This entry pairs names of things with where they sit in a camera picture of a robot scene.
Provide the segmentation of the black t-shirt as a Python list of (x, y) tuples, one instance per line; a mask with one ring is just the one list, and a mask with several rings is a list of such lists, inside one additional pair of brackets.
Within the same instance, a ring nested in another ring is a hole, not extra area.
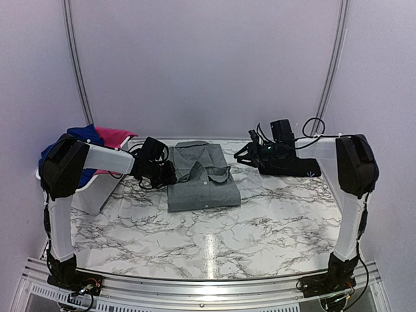
[(271, 159), (258, 168), (261, 175), (285, 177), (320, 177), (320, 166), (315, 159)]

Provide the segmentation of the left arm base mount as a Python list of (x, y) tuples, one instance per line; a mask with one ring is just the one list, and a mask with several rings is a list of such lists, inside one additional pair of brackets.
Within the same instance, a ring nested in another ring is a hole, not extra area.
[(50, 274), (47, 283), (61, 289), (71, 291), (74, 295), (99, 296), (103, 284), (103, 276), (75, 270)]

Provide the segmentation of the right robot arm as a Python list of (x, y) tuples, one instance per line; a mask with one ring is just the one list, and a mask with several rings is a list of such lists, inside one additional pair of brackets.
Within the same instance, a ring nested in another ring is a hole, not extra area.
[(368, 204), (380, 171), (367, 138), (362, 135), (295, 137), (288, 119), (270, 124), (272, 138), (261, 127), (250, 130), (251, 141), (234, 154), (238, 163), (268, 176), (321, 176), (319, 161), (335, 165), (334, 197), (342, 212), (337, 243), (330, 255), (322, 286), (336, 291), (360, 260), (359, 242), (367, 227)]

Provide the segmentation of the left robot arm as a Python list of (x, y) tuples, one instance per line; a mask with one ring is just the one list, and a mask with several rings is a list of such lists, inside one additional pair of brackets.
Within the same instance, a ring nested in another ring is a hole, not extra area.
[(133, 151), (100, 146), (72, 136), (54, 143), (40, 162), (38, 174), (45, 194), (47, 265), (51, 275), (68, 289), (77, 289), (82, 284), (71, 242), (70, 206), (86, 169), (106, 170), (138, 181), (148, 179), (152, 189), (177, 181), (174, 165), (168, 159), (168, 147), (151, 137)]

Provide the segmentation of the grey garment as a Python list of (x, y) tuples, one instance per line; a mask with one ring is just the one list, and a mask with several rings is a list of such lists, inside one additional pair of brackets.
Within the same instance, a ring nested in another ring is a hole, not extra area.
[(241, 194), (220, 144), (195, 140), (169, 148), (176, 183), (167, 188), (168, 212), (241, 204)]

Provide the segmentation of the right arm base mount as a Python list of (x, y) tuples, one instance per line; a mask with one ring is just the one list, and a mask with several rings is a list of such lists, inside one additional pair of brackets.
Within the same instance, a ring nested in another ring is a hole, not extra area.
[(333, 277), (329, 273), (315, 274), (304, 276), (296, 283), (296, 288), (303, 293), (304, 298), (352, 291), (355, 286), (355, 276), (351, 274), (340, 278)]

